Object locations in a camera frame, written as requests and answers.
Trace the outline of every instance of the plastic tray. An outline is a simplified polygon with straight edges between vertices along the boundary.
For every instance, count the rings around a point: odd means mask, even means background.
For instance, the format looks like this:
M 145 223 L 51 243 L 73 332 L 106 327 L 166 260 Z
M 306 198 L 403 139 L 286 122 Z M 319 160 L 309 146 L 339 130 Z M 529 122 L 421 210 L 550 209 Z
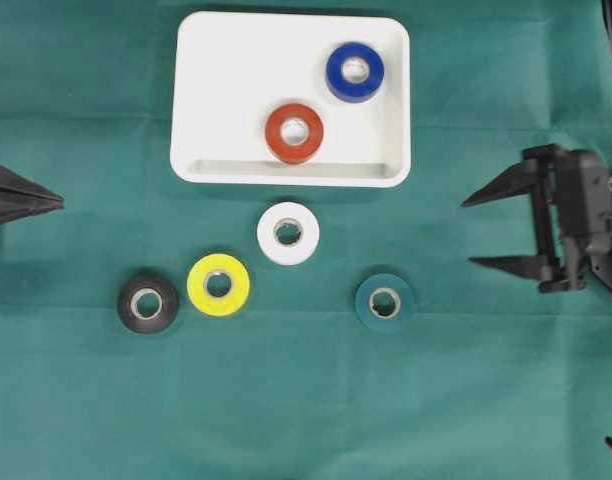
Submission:
M 385 77 L 351 104 L 328 89 L 325 66 L 357 41 L 381 56 Z M 297 101 L 324 123 L 317 153 L 286 165 L 264 125 Z M 409 37 L 390 18 L 197 12 L 179 28 L 171 165 L 190 182 L 392 187 L 411 167 Z

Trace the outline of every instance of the table surface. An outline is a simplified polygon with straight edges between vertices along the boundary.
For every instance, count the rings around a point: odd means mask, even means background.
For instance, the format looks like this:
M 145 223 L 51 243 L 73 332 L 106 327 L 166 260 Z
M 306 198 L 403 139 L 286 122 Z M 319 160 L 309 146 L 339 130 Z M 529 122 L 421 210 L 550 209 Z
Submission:
M 177 178 L 176 30 L 202 9 L 402 22 L 409 178 L 386 190 Z M 66 199 L 0 228 L 0 479 L 612 478 L 612 295 L 594 280 L 539 295 L 466 260 L 534 251 L 526 198 L 458 207 L 549 142 L 612 165 L 597 0 L 0 1 L 0 163 Z M 293 268 L 254 233 L 280 200 L 321 226 Z M 230 318 L 201 315 L 184 291 L 217 251 L 251 272 Z M 181 293 L 160 335 L 115 312 L 143 269 Z M 403 334 L 355 316 L 377 271 L 413 288 Z

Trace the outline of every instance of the electrical tape roll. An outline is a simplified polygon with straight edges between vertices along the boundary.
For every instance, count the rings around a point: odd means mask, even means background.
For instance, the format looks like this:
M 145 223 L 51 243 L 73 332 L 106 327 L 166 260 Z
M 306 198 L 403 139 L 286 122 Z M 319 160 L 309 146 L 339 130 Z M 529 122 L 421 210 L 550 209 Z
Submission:
M 208 279 L 214 274 L 226 274 L 231 286 L 228 292 L 216 297 L 208 291 Z M 188 273 L 188 296 L 195 307 L 213 317 L 232 315 L 244 306 L 250 293 L 250 277 L 246 267 L 235 257 L 214 253 L 200 259 Z
M 394 311 L 380 315 L 373 306 L 374 297 L 388 293 L 395 300 Z M 377 333 L 393 334 L 402 331 L 413 315 L 413 294 L 408 284 L 396 275 L 380 273 L 368 277 L 357 289 L 355 310 L 364 325 Z
M 154 295 L 158 308 L 151 315 L 143 315 L 137 303 L 145 295 Z M 179 308 L 177 290 L 161 277 L 139 275 L 130 279 L 119 292 L 117 313 L 122 323 L 137 333 L 156 333 L 167 328 Z
M 282 138 L 281 129 L 284 122 L 297 118 L 308 127 L 306 139 L 296 145 L 286 143 Z M 273 154 L 284 163 L 303 163 L 312 157 L 324 138 L 324 124 L 317 112 L 301 103 L 288 103 L 275 109 L 265 128 L 266 143 Z
M 277 233 L 284 223 L 296 225 L 301 232 L 295 243 L 284 245 L 279 241 Z M 279 265 L 297 265 L 310 258 L 317 249 L 319 223 L 315 215 L 299 203 L 278 203 L 259 219 L 257 241 L 271 261 Z
M 351 82 L 344 77 L 344 63 L 359 58 L 368 66 L 368 76 L 360 82 Z M 345 43 L 338 47 L 326 63 L 326 82 L 330 91 L 340 100 L 350 103 L 365 102 L 371 98 L 384 80 L 384 62 L 368 45 L 358 42 Z

